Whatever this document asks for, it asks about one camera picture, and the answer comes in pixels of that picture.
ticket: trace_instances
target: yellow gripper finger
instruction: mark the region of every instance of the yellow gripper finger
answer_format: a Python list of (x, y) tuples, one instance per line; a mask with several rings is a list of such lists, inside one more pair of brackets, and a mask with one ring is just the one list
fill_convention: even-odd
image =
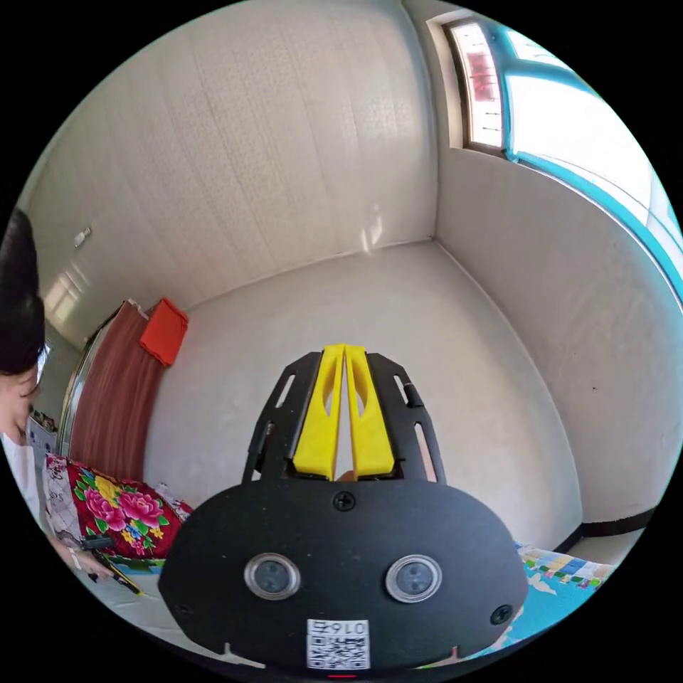
[[(300, 474), (334, 479), (337, 467), (339, 415), (342, 409), (343, 371), (344, 345), (326, 346), (322, 352), (318, 377), (294, 453), (294, 468)], [(328, 415), (325, 406), (330, 394), (332, 405)]]
[[(346, 347), (346, 385), (349, 388), (351, 449), (356, 480), (360, 477), (388, 475), (393, 471), (393, 453), (362, 346)], [(362, 415), (356, 392), (363, 401)]]

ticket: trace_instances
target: person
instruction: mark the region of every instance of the person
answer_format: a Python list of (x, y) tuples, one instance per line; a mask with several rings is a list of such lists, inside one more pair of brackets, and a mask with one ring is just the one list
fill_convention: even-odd
[[(0, 442), (19, 489), (39, 526), (41, 498), (33, 448), (26, 444), (31, 402), (38, 392), (38, 358), (45, 347), (45, 308), (28, 216), (16, 208), (0, 225)], [(92, 555), (76, 551), (43, 528), (71, 567), (112, 576)]]

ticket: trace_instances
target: floral pillow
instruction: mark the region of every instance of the floral pillow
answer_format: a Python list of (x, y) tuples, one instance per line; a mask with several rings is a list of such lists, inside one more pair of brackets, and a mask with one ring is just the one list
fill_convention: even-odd
[(46, 458), (43, 486), (58, 538), (107, 534), (114, 545), (105, 552), (122, 558), (165, 558), (192, 512), (164, 485), (117, 480), (56, 455)]

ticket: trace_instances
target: screw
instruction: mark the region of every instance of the screw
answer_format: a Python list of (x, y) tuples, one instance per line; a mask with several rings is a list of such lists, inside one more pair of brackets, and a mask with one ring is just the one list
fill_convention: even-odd
[(332, 504), (340, 512), (348, 512), (356, 506), (356, 499), (348, 491), (340, 491), (332, 499)]
[(493, 614), (491, 614), (491, 624), (493, 624), (493, 626), (500, 626), (501, 624), (505, 624), (510, 617), (512, 617), (512, 605), (500, 605), (500, 607), (496, 608)]

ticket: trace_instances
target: sticker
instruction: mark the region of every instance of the sticker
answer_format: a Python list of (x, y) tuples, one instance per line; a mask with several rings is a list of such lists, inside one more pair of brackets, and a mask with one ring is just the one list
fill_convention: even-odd
[(310, 669), (353, 671), (370, 668), (367, 621), (309, 619), (306, 658)]

